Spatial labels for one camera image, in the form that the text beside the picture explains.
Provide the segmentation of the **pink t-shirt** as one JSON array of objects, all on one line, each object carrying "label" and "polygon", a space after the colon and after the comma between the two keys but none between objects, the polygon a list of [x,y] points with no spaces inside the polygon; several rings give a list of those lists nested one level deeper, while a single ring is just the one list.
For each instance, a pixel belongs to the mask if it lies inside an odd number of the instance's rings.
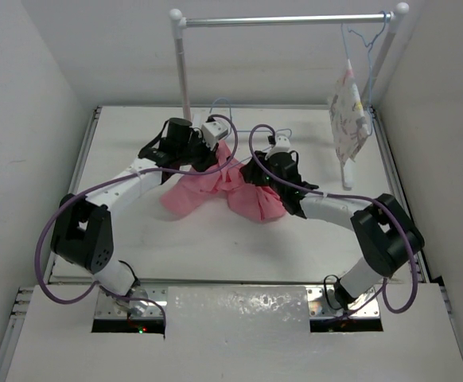
[{"label": "pink t-shirt", "polygon": [[225,197],[231,211],[248,220],[265,223],[286,215],[280,197],[268,186],[244,181],[243,164],[233,159],[210,175],[184,175],[160,197],[161,205],[172,214],[185,217],[215,197]]}]

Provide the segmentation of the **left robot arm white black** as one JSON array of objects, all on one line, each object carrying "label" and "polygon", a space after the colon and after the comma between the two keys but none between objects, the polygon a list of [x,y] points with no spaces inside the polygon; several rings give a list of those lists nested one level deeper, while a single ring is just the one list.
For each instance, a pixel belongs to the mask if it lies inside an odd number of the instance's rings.
[{"label": "left robot arm white black", "polygon": [[144,193],[163,185],[182,166],[202,173],[217,164],[219,141],[228,128],[210,119],[200,127],[186,119],[165,121],[159,134],[135,160],[107,185],[69,203],[56,218],[50,243],[52,252],[88,272],[121,310],[141,313],[140,282],[130,266],[114,256],[113,219]]}]

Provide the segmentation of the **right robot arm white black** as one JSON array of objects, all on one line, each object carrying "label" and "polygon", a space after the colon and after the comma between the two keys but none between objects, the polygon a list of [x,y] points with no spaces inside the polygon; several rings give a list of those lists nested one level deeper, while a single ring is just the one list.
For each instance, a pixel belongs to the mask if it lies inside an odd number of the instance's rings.
[{"label": "right robot arm white black", "polygon": [[324,193],[302,180],[291,152],[256,151],[240,173],[246,183],[270,187],[289,214],[354,232],[362,257],[333,284],[332,302],[339,310],[348,309],[377,283],[385,283],[405,263],[415,267],[414,255],[425,246],[422,233],[394,196]]}]

